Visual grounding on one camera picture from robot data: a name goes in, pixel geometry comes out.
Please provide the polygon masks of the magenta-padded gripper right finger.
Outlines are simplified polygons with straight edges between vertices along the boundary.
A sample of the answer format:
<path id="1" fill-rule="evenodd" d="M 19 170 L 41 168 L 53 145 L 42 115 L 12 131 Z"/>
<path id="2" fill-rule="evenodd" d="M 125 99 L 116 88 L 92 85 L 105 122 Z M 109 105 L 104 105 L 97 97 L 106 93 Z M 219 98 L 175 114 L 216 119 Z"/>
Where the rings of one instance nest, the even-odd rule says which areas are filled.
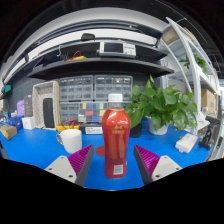
<path id="1" fill-rule="evenodd" d="M 134 146 L 134 157 L 145 185 L 181 170 L 181 167 L 169 156 L 159 157 L 138 145 Z"/>

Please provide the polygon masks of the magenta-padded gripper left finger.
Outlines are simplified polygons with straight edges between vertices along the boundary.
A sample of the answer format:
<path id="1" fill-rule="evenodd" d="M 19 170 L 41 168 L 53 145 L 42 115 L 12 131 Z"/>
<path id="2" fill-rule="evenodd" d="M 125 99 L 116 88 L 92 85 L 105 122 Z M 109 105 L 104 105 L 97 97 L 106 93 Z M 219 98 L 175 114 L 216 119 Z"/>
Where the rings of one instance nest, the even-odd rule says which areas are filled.
<path id="1" fill-rule="evenodd" d="M 68 157 L 59 156 L 46 168 L 46 171 L 79 186 L 83 186 L 93 155 L 94 146 L 89 145 Z"/>

